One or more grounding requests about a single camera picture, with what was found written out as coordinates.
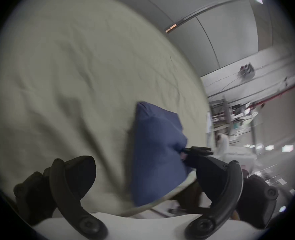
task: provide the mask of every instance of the white bed sheet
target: white bed sheet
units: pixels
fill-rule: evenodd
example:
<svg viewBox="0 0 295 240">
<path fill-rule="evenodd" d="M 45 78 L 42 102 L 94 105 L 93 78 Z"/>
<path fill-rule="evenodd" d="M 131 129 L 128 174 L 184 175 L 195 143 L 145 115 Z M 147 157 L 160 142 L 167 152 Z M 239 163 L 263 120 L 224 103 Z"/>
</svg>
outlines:
<svg viewBox="0 0 295 240">
<path fill-rule="evenodd" d="M 135 107 L 179 114 L 187 146 L 206 146 L 206 93 L 185 57 L 145 18 L 115 0 L 24 0 L 0 35 L 0 188 L 80 155 L 97 177 L 89 212 L 131 216 L 172 197 L 131 201 Z"/>
</svg>

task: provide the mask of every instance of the blue fabric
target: blue fabric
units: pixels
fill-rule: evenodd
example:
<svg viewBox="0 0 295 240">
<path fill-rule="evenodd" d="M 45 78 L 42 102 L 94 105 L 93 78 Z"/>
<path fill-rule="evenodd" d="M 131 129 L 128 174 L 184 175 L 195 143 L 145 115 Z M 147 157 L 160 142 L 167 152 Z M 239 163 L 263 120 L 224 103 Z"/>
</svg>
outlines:
<svg viewBox="0 0 295 240">
<path fill-rule="evenodd" d="M 187 139 L 176 113 L 139 102 L 135 131 L 131 191 L 134 204 L 142 206 L 175 189 L 191 168 L 180 158 Z"/>
</svg>

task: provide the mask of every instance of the wrinkled fabric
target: wrinkled fabric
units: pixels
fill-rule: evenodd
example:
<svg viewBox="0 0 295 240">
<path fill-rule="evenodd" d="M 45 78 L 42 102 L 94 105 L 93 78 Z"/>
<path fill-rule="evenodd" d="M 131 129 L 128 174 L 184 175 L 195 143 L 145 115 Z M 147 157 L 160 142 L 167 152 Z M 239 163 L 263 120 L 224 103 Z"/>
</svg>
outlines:
<svg viewBox="0 0 295 240">
<path fill-rule="evenodd" d="M 187 146 L 205 146 L 203 85 L 165 33 L 115 0 L 22 1 L 0 34 L 0 189 L 14 199 L 14 186 L 55 158 L 91 155 L 84 209 L 149 209 L 129 187 L 141 100 L 179 114 Z"/>
</svg>

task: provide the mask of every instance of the bed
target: bed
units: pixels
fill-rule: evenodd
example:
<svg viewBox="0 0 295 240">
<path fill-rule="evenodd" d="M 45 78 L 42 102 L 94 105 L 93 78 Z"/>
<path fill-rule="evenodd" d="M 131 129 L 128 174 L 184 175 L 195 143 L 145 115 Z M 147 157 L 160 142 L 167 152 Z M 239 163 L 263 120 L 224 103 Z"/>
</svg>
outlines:
<svg viewBox="0 0 295 240">
<path fill-rule="evenodd" d="M 88 212 L 131 216 L 129 191 L 138 101 L 179 115 L 187 146 L 206 146 L 206 93 L 177 48 L 115 0 L 23 0 L 0 33 L 0 189 L 80 155 L 97 177 L 82 199 Z"/>
</svg>

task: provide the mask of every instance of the mattress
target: mattress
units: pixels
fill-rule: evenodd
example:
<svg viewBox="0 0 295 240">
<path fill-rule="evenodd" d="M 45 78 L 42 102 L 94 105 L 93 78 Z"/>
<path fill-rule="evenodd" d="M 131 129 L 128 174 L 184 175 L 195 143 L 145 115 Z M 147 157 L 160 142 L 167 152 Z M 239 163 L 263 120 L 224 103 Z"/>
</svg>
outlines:
<svg viewBox="0 0 295 240">
<path fill-rule="evenodd" d="M 97 177 L 82 206 L 131 216 L 138 101 L 180 117 L 187 146 L 206 146 L 204 87 L 165 33 L 115 0 L 23 0 L 0 33 L 0 189 L 35 171 L 91 155 Z"/>
</svg>

